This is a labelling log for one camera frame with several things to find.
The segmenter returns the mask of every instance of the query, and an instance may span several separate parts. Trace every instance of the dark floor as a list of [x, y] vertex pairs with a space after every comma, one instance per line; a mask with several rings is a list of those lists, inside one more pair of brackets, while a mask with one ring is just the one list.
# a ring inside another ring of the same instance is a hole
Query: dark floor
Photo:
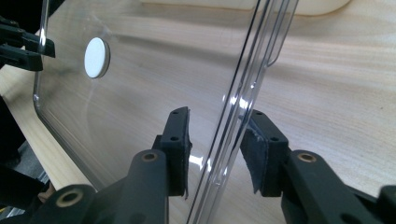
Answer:
[[[37, 157], [35, 156], [35, 153], [33, 152], [32, 148], [29, 146], [29, 143], [25, 141], [20, 146], [18, 151], [21, 154], [21, 162], [18, 165], [14, 166], [13, 169], [24, 175], [29, 175], [32, 178], [36, 178], [43, 183], [47, 183], [49, 178], [44, 172], [44, 169], [41, 166], [40, 162], [38, 161]], [[7, 207], [0, 214], [0, 220], [6, 217], [16, 216], [21, 213], [23, 213], [23, 210], [21, 209]]]

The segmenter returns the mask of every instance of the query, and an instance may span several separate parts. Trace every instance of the light wood surface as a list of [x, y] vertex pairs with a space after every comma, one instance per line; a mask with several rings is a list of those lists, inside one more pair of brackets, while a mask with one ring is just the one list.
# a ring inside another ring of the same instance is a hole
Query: light wood surface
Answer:
[[[394, 11], [392, 1], [361, 0], [328, 15], [295, 17], [255, 106], [292, 149], [317, 152], [348, 185], [372, 195], [396, 183]], [[37, 118], [33, 86], [31, 72], [0, 70], [0, 93], [55, 188], [88, 183]], [[244, 167], [240, 156], [235, 167]], [[284, 219], [278, 199], [252, 194], [245, 168], [233, 169], [215, 223]]]

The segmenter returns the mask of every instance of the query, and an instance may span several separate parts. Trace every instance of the clear plastic lid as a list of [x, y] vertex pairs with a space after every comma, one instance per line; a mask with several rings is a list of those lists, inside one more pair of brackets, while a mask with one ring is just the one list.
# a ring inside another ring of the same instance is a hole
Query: clear plastic lid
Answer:
[[297, 1], [70, 0], [50, 17], [49, 3], [41, 49], [52, 40], [56, 58], [43, 58], [34, 92], [43, 123], [103, 189], [151, 148], [171, 111], [187, 106], [190, 196], [170, 198], [170, 220], [212, 220]]

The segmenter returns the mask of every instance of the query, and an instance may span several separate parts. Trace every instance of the white circular disc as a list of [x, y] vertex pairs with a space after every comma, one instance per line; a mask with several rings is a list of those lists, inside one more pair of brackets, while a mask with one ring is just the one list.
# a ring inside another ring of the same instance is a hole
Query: white circular disc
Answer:
[[89, 77], [101, 77], [105, 74], [110, 62], [110, 48], [99, 37], [93, 38], [85, 50], [85, 72]]

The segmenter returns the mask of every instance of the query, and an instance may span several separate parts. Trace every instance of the clear plastic container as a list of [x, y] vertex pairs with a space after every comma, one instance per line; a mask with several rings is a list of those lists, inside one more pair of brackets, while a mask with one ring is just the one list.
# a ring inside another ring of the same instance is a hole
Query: clear plastic container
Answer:
[[[56, 58], [44, 57], [36, 73], [35, 109], [94, 187], [126, 176], [132, 157], [163, 132], [168, 114], [189, 107], [190, 196], [170, 198], [172, 223], [213, 220], [265, 70], [297, 4], [205, 2], [70, 0], [50, 18], [50, 1], [43, 4], [41, 50], [51, 39]], [[99, 78], [84, 68], [95, 37], [111, 55]]]

